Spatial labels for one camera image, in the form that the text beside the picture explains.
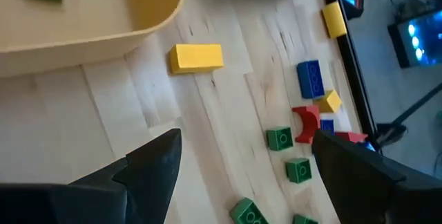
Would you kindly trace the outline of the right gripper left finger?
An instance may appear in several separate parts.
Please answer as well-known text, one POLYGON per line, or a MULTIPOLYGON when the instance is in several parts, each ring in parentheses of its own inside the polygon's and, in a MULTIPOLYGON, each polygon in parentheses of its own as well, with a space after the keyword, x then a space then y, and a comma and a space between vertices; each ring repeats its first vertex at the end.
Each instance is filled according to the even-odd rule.
POLYGON ((170 129, 125 157, 74 182, 113 195, 98 224, 164 224, 182 157, 182 132, 170 129))

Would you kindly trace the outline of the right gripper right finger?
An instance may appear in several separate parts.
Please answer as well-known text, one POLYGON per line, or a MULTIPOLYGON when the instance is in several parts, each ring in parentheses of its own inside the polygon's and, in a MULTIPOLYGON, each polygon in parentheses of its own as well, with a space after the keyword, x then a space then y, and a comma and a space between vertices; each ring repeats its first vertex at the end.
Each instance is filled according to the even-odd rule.
POLYGON ((442 224, 442 180, 321 130, 312 150, 341 224, 442 224))

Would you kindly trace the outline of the small green block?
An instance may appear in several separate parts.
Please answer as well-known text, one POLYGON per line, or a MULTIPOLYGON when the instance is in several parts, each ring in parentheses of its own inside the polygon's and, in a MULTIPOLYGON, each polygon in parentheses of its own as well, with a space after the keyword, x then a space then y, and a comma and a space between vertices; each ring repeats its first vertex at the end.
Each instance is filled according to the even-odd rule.
POLYGON ((267 129, 266 137, 267 146, 272 151, 282 151, 294 145, 290 127, 267 129))
POLYGON ((308 216, 296 214, 293 218, 292 224, 318 224, 318 221, 309 218, 308 216))
POLYGON ((300 184, 311 179, 308 158, 292 158, 285 163, 286 175, 290 182, 300 184))

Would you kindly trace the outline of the red arch block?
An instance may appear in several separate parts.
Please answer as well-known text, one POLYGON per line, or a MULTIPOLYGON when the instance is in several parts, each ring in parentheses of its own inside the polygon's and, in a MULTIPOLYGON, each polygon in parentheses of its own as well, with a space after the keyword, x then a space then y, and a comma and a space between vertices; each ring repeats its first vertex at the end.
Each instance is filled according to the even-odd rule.
POLYGON ((320 129, 320 111, 318 106, 298 106, 291 109, 297 113, 302 121, 302 131, 295 141, 303 144, 312 144, 315 132, 320 129))

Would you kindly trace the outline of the long green brick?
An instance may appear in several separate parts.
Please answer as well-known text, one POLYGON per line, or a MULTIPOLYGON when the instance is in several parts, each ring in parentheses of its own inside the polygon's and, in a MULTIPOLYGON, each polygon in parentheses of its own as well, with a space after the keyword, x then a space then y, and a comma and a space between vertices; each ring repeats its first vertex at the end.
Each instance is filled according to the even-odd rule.
POLYGON ((241 199, 229 215, 235 224, 269 224, 255 203, 247 197, 241 199))

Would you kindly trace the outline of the blue brick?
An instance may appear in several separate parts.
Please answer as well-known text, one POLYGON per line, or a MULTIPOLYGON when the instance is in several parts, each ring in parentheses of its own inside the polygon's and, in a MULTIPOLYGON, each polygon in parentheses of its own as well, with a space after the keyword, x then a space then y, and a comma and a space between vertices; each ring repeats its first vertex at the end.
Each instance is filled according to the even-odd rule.
POLYGON ((325 95, 318 60, 301 62, 296 66, 301 95, 304 99, 317 99, 325 95))
POLYGON ((322 131, 326 131, 332 135, 335 133, 334 121, 331 119, 324 119, 320 121, 320 128, 322 131))

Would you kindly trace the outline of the red wedge block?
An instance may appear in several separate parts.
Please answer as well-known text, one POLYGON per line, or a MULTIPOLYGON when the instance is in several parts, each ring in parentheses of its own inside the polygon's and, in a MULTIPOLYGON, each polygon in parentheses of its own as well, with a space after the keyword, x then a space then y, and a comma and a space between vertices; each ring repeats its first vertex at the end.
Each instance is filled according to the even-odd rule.
POLYGON ((367 134, 364 133, 354 133, 354 132, 335 132, 335 136, 342 138, 343 140, 350 141, 353 143, 362 143, 368 137, 367 134))

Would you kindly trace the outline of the small yellow cube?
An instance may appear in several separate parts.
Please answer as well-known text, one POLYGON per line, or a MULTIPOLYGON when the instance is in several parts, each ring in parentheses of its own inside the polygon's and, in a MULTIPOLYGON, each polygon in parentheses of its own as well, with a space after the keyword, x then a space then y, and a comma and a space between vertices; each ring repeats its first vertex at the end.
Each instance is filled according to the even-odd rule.
POLYGON ((342 102, 336 90, 328 90, 325 95, 315 99, 313 103, 321 113, 336 113, 342 102))

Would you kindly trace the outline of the yellow brick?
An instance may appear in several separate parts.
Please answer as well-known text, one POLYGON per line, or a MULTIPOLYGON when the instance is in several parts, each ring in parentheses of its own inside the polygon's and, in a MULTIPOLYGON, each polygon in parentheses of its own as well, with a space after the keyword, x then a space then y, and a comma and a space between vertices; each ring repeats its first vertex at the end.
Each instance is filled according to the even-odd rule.
POLYGON ((169 61, 174 75, 205 73, 224 67, 220 44, 176 44, 169 51, 169 61))

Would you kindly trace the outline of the dark display screen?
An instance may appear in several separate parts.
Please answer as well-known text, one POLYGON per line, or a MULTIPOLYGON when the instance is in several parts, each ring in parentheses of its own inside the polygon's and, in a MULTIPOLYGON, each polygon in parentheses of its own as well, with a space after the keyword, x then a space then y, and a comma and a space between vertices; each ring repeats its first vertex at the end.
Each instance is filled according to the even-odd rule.
POLYGON ((401 68, 442 64, 442 9, 387 27, 401 68))

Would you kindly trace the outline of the yellow cylinder block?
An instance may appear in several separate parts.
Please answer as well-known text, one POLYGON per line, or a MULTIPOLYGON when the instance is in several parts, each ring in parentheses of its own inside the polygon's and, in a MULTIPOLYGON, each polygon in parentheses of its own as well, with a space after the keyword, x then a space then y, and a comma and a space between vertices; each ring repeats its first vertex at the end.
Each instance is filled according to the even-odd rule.
POLYGON ((322 9, 322 14, 331 39, 336 39, 347 34, 347 27, 339 2, 335 1, 327 4, 322 9))

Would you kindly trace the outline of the orange plastic bin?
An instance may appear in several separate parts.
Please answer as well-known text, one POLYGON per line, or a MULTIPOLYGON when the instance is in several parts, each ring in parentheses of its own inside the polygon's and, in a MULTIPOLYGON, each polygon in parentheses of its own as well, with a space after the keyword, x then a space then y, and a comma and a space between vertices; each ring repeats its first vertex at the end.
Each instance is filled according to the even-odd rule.
POLYGON ((184 0, 0 0, 0 77, 121 57, 184 0))

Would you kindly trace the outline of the black clamp bracket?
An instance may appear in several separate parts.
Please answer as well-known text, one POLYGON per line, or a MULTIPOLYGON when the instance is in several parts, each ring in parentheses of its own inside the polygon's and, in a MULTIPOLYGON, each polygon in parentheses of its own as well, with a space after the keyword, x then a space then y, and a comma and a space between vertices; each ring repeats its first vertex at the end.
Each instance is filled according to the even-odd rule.
POLYGON ((376 127, 376 141, 380 147, 398 142, 407 133, 407 127, 402 124, 378 123, 376 127))

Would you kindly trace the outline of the black table frame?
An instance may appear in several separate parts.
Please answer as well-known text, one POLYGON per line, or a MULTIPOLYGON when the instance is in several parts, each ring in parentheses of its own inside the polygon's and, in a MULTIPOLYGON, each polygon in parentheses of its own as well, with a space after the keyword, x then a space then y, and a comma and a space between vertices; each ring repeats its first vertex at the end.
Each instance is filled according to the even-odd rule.
POLYGON ((362 132, 368 135, 369 141, 374 142, 376 135, 376 124, 372 117, 361 67, 358 62, 355 45, 349 31, 348 18, 345 12, 346 3, 344 0, 325 0, 326 4, 335 2, 338 3, 338 6, 342 12, 344 26, 347 31, 346 35, 341 35, 340 37, 337 37, 336 40, 349 82, 350 91, 356 108, 356 114, 358 116, 362 132))

